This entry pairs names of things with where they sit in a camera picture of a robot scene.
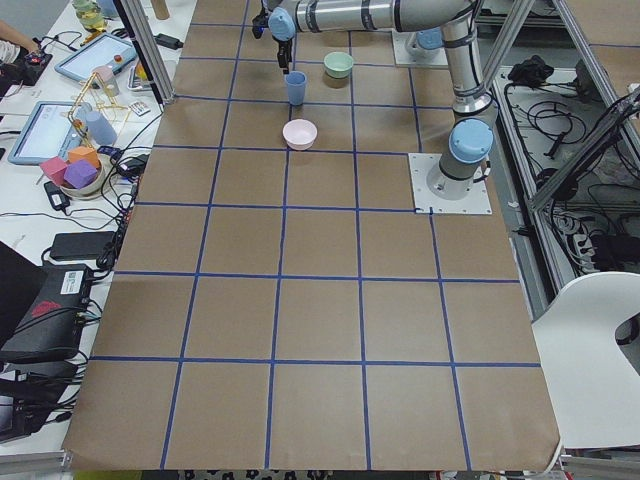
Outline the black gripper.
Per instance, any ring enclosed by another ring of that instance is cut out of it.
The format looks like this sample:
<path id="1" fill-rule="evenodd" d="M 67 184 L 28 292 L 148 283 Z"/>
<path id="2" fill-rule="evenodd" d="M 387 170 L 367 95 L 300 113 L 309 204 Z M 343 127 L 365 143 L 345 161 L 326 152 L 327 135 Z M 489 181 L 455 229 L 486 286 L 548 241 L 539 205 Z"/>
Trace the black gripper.
<path id="1" fill-rule="evenodd" d="M 278 40 L 278 65 L 284 75 L 290 73 L 290 60 L 292 57 L 293 40 Z"/>

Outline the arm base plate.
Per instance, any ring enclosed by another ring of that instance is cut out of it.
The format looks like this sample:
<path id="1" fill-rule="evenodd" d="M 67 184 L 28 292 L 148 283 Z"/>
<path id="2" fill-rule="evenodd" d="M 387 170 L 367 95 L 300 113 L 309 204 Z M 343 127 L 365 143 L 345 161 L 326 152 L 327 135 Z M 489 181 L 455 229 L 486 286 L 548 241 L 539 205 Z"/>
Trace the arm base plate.
<path id="1" fill-rule="evenodd" d="M 417 32 L 392 32 L 395 64 L 400 67 L 419 67 L 446 70 L 442 33 L 439 28 Z"/>
<path id="2" fill-rule="evenodd" d="M 477 165 L 473 176 L 453 180 L 440 169 L 439 153 L 409 153 L 408 164 L 417 214 L 491 215 L 490 198 L 483 172 Z"/>

